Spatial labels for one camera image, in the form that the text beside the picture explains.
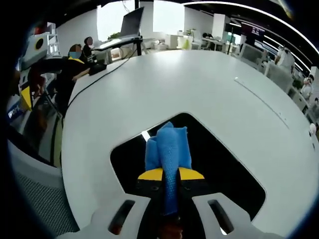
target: black ceiling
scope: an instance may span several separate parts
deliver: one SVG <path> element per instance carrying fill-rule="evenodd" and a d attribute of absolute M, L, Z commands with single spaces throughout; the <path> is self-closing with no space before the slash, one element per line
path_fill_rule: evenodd
<path fill-rule="evenodd" d="M 117 0 L 61 0 L 56 2 L 51 8 L 51 11 L 46 15 L 46 20 L 54 22 L 60 25 L 69 19 L 72 19 L 86 11 L 96 8 L 98 5 L 105 5 L 108 2 Z M 184 3 L 192 0 L 172 0 L 174 2 Z M 233 3 L 239 3 L 242 5 L 251 6 L 265 12 L 268 12 L 283 21 L 287 22 L 291 26 L 295 27 L 303 35 L 305 35 L 316 47 L 319 48 L 319 34 L 317 33 L 317 20 L 316 8 L 314 2 L 311 0 L 280 0 L 289 8 L 290 16 L 288 17 L 284 9 L 274 1 L 278 0 L 216 0 L 216 1 L 228 1 Z M 204 10 L 211 13 L 223 13 L 229 17 L 233 17 L 241 20 L 257 24 L 265 29 L 275 33 L 272 34 L 266 31 L 267 36 L 288 46 L 308 67 L 311 65 L 317 65 L 319 67 L 319 55 L 318 53 L 297 33 L 278 22 L 277 20 L 261 14 L 259 12 L 246 9 L 238 6 L 224 5 L 224 4 L 194 4 L 187 7 Z M 297 47 L 303 52 L 306 57 L 301 54 L 294 46 L 287 41 L 278 37 L 277 35 L 288 40 L 292 45 Z M 274 42 L 270 42 L 272 45 L 278 47 Z"/>

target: window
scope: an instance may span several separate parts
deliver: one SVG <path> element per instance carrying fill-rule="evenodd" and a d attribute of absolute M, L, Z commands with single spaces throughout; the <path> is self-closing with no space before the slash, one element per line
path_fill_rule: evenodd
<path fill-rule="evenodd" d="M 134 0 L 116 1 L 97 8 L 97 28 L 100 41 L 106 41 L 110 35 L 121 31 L 123 16 L 133 11 Z"/>
<path fill-rule="evenodd" d="M 184 6 L 170 1 L 154 1 L 153 31 L 177 35 L 184 31 Z"/>
<path fill-rule="evenodd" d="M 235 44 L 239 45 L 241 41 L 241 36 L 237 34 L 233 34 L 233 37 L 235 37 Z"/>

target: white desk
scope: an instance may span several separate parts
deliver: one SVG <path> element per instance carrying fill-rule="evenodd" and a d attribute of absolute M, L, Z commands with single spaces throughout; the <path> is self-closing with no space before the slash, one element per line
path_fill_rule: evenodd
<path fill-rule="evenodd" d="M 214 43 L 214 44 L 215 44 L 214 51 L 216 51 L 216 47 L 217 47 L 217 45 L 219 45 L 219 46 L 222 46 L 222 45 L 223 45 L 223 43 L 222 43 L 222 42 L 220 42 L 220 41 L 213 40 L 213 39 L 206 38 L 206 37 L 203 37 L 203 38 L 202 38 L 202 40 L 203 40 L 203 41 L 208 41 L 208 42 L 209 42 L 209 44 Z"/>
<path fill-rule="evenodd" d="M 79 79 L 71 99 L 106 71 Z M 305 116 L 271 80 L 231 56 L 196 50 L 134 57 L 69 108 L 62 172 L 79 227 L 124 194 L 111 150 L 179 112 L 199 119 L 265 188 L 253 225 L 287 236 L 317 195 L 319 143 L 313 137 L 314 151 Z"/>

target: screen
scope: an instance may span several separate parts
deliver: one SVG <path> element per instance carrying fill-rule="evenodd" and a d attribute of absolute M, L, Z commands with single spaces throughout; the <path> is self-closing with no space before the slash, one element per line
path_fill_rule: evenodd
<path fill-rule="evenodd" d="M 253 219 L 265 201 L 265 191 L 253 175 L 233 154 L 195 117 L 180 113 L 147 131 L 155 136 L 157 130 L 170 121 L 174 127 L 187 127 L 191 167 L 201 173 L 212 193 L 221 192 L 239 205 Z M 137 178 L 145 172 L 146 140 L 139 134 L 111 152 L 111 164 L 123 190 L 134 194 Z"/>
<path fill-rule="evenodd" d="M 123 17 L 120 36 L 138 35 L 144 7 L 140 7 Z"/>
<path fill-rule="evenodd" d="M 263 39 L 265 31 L 263 29 L 254 27 L 253 25 L 245 24 L 242 22 L 241 25 L 242 34 L 254 39 Z"/>

